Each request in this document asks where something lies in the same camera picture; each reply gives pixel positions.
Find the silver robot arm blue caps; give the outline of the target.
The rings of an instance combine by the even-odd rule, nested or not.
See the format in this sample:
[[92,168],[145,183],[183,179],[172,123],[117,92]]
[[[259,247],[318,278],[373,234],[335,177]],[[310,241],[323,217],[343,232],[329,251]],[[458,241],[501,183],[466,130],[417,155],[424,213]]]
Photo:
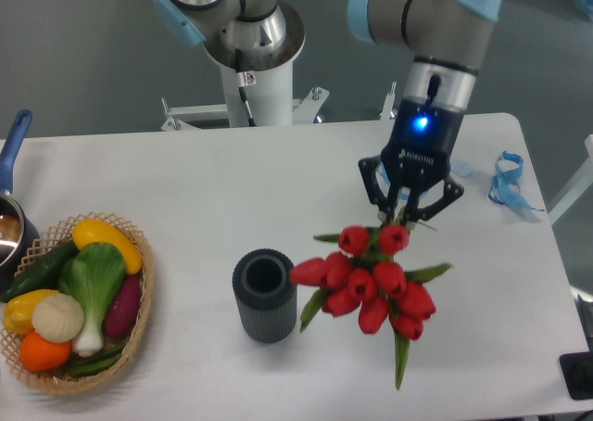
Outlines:
[[[502,0],[348,0],[359,40],[413,54],[390,138],[360,174],[382,223],[427,221],[463,192],[450,156]],[[219,65],[233,127],[289,125],[301,17],[281,0],[153,0],[168,30]]]

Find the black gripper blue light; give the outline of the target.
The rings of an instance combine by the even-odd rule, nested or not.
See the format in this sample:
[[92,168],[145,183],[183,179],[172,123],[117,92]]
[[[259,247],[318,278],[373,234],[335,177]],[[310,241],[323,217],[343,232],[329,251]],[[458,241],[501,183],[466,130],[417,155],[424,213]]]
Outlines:
[[[428,222],[464,194],[464,187],[448,176],[450,156],[462,120],[461,112],[428,107],[409,99],[401,101],[392,133],[381,155],[358,162],[368,199],[378,207],[381,222],[395,219],[404,188],[408,188],[410,194],[402,212],[402,225]],[[377,180],[381,166],[388,179],[386,193]],[[442,197],[420,208],[421,193],[442,180]]]

